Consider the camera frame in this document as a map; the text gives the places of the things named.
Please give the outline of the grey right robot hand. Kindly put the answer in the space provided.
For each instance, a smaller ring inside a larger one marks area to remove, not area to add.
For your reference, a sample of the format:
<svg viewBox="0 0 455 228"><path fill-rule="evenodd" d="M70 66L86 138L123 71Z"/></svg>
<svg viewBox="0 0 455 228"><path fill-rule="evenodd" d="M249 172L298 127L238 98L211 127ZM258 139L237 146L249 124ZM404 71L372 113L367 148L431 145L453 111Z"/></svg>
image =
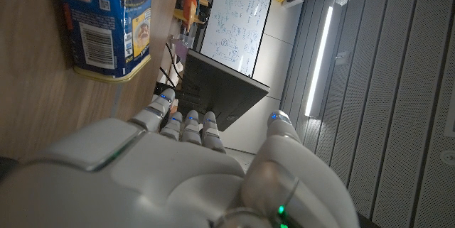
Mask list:
<svg viewBox="0 0 455 228"><path fill-rule="evenodd" d="M2 227L357 227L340 178L273 111L247 170L212 112L165 113L172 89L129 121L103 119L1 180Z"/></svg>

